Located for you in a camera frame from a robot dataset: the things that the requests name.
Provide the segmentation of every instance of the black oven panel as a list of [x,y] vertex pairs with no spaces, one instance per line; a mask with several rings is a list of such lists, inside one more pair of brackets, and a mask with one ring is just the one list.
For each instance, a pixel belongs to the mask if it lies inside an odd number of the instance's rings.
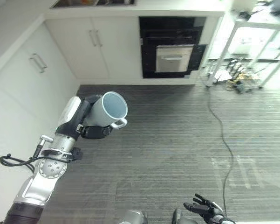
[[205,17],[140,17],[144,78],[177,78],[198,70]]

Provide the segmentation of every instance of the oven door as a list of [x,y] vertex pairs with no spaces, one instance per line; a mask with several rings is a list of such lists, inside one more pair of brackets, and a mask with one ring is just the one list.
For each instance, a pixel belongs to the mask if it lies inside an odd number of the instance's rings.
[[159,45],[156,52],[155,72],[185,72],[193,45]]

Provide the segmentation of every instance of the gray carpet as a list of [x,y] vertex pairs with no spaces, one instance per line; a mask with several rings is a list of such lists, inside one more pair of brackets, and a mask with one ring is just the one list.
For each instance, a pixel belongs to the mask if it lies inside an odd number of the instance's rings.
[[[81,86],[79,95],[106,91],[126,99],[129,123],[106,139],[78,140],[84,158],[70,164],[57,183],[42,224],[112,224],[126,209],[146,211],[150,224],[169,224],[174,209],[183,209],[195,193],[223,206],[230,155],[200,81]],[[235,156],[226,187],[229,218],[280,220],[280,87],[239,95],[217,85],[210,93]]]

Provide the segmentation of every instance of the cabinet door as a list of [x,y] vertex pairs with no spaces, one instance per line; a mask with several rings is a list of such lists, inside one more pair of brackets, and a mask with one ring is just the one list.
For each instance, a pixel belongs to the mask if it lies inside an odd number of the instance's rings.
[[0,88],[48,127],[57,125],[59,110],[50,80],[35,70],[22,49],[1,70]]
[[142,78],[138,17],[92,17],[110,78]]
[[47,20],[46,24],[79,79],[108,77],[90,18]]
[[50,82],[51,86],[46,91],[55,99],[55,107],[61,115],[67,101],[76,94],[79,84],[45,24],[29,37],[22,48],[40,66],[46,67],[41,76]]
[[[27,160],[33,155],[42,134],[50,135],[51,129],[0,89],[0,156],[10,153],[13,157]],[[30,175],[25,166],[5,167],[0,164],[0,221]]]

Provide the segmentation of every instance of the oven handle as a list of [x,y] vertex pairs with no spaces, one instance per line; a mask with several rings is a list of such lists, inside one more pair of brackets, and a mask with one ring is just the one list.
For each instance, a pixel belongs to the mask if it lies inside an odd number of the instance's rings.
[[179,60],[182,60],[182,56],[179,56],[179,57],[162,56],[162,59],[167,60],[167,61],[179,61]]

